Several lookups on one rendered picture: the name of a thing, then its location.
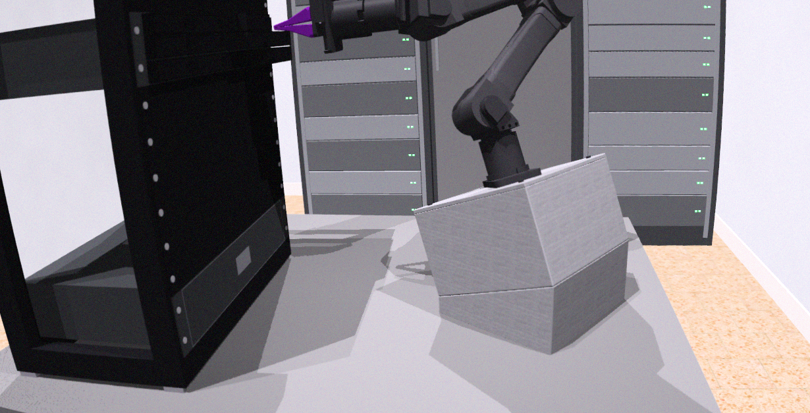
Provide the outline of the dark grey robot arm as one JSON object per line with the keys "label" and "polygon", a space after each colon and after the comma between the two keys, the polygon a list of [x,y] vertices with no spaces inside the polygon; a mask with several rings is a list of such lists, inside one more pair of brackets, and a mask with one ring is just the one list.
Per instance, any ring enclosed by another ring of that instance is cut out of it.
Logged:
{"label": "dark grey robot arm", "polygon": [[518,29],[486,73],[460,96],[452,112],[459,132],[474,141],[481,138],[479,147],[487,170],[483,185],[494,189],[541,175],[540,168],[532,171],[526,165],[516,131],[511,130],[519,126],[510,112],[512,101],[547,44],[580,13],[581,0],[365,0],[365,12],[359,18],[365,19],[370,34],[336,38],[362,38],[399,29],[399,34],[411,35],[416,41],[430,41],[511,5],[517,5],[523,17]]}

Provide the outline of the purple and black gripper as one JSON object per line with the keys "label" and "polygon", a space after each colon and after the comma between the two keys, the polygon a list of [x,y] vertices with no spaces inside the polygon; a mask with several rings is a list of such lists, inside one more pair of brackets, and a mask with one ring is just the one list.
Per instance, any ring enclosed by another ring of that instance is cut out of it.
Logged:
{"label": "purple and black gripper", "polygon": [[[283,23],[274,25],[274,29],[290,31],[310,38],[323,36],[324,53],[344,50],[342,40],[336,41],[337,36],[370,34],[367,31],[365,19],[359,18],[359,13],[365,12],[365,0],[338,0],[333,2],[332,0],[309,0],[309,2],[309,7],[304,8],[300,13]],[[312,21],[312,24],[303,24],[307,26],[291,26],[291,24],[310,21]]]}

